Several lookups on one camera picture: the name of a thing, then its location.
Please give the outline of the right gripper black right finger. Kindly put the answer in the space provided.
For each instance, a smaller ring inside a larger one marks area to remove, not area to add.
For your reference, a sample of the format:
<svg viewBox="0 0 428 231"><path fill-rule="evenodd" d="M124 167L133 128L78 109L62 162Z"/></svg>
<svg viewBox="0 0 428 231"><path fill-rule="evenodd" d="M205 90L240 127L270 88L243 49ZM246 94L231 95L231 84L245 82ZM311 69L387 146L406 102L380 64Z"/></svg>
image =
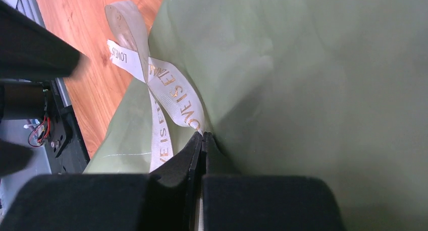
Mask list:
<svg viewBox="0 0 428 231"><path fill-rule="evenodd" d="M330 187L307 176L243 175L204 134L205 230L344 230Z"/></svg>

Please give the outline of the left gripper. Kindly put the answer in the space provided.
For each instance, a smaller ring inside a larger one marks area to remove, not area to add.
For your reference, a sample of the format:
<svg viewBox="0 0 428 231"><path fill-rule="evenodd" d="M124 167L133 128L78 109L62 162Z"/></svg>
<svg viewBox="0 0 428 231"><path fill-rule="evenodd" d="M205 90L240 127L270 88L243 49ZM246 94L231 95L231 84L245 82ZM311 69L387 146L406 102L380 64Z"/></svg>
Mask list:
<svg viewBox="0 0 428 231"><path fill-rule="evenodd" d="M69 77L82 53L5 2L1 2L1 78L50 80ZM41 119L50 107L42 84L1 81L1 120ZM34 151L1 140L1 176L21 171Z"/></svg>

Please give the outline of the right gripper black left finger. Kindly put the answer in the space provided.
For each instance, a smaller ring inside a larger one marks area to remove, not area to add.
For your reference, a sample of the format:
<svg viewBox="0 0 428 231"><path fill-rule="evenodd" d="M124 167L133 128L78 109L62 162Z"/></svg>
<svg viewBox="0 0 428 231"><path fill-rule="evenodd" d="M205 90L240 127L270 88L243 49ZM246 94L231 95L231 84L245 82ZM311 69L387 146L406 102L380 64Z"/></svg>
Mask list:
<svg viewBox="0 0 428 231"><path fill-rule="evenodd" d="M1 230L197 230L194 133L148 174L42 175L18 192Z"/></svg>

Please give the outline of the cream printed ribbon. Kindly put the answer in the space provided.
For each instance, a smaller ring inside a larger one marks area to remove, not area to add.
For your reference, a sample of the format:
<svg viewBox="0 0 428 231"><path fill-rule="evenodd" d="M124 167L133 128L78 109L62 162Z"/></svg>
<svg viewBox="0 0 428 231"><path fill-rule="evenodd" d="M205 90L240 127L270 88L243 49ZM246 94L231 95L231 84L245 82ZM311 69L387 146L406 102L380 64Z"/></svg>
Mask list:
<svg viewBox="0 0 428 231"><path fill-rule="evenodd" d="M143 82L148 90L152 117L149 172L152 174L176 159L165 117L202 136L205 127L202 103L186 77L173 64L149 56L145 21L132 1L114 2L104 10L117 40L107 41L110 60Z"/></svg>

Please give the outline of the wrapping paper sheet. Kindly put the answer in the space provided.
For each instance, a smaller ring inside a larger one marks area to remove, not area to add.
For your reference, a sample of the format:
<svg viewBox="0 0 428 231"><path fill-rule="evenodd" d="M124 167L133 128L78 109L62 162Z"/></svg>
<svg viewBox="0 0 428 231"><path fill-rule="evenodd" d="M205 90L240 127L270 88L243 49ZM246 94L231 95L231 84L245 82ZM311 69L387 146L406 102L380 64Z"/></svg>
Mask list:
<svg viewBox="0 0 428 231"><path fill-rule="evenodd" d="M324 181L344 230L427 230L427 0L163 0L147 33L239 173ZM165 118L177 155L195 130ZM150 173L151 128L134 77L85 172Z"/></svg>

